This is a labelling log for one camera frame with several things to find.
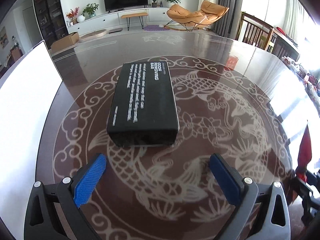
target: dark glass display cabinet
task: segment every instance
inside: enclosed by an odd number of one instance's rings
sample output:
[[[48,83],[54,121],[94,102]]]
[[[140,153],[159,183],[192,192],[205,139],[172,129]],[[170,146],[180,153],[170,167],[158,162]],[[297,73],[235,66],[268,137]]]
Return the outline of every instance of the dark glass display cabinet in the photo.
[[[60,0],[33,0],[39,28],[48,49],[56,40],[68,35]]]

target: textured blue pad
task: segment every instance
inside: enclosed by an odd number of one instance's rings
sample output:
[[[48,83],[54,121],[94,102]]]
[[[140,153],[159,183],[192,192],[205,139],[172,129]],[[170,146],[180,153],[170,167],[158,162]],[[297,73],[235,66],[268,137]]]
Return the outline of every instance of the textured blue pad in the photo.
[[[90,169],[82,177],[80,182],[75,187],[75,194],[73,200],[79,208],[86,204],[89,200],[94,188],[99,182],[103,172],[107,166],[107,159],[103,154],[100,154],[96,161],[92,164]]]
[[[216,155],[210,156],[209,168],[229,204],[239,205],[241,202],[241,189]]]

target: blue gripper pad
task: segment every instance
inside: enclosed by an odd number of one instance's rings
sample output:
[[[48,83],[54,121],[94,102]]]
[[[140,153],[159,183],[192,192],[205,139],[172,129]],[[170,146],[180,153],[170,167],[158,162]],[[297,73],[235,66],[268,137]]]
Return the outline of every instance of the blue gripper pad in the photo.
[[[75,187],[74,198],[76,206],[86,204],[94,188],[98,184],[107,166],[107,159],[100,154]]]
[[[210,156],[209,168],[229,204],[239,205],[244,191],[244,184],[238,171],[231,168],[219,154]]]

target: gray curtain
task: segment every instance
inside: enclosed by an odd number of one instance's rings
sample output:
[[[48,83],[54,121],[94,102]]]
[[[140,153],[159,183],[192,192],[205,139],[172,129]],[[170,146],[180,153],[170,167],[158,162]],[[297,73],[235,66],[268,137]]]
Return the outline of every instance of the gray curtain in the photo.
[[[215,33],[228,38],[231,32],[232,22],[235,14],[236,0],[219,0],[219,5],[229,7],[229,11],[220,20],[212,25]]]

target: black box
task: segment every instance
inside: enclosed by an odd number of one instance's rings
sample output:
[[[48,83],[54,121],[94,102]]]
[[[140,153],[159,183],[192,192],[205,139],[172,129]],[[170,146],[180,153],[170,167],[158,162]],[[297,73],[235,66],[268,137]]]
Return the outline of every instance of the black box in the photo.
[[[118,147],[172,145],[179,131],[166,61],[122,66],[107,133]]]

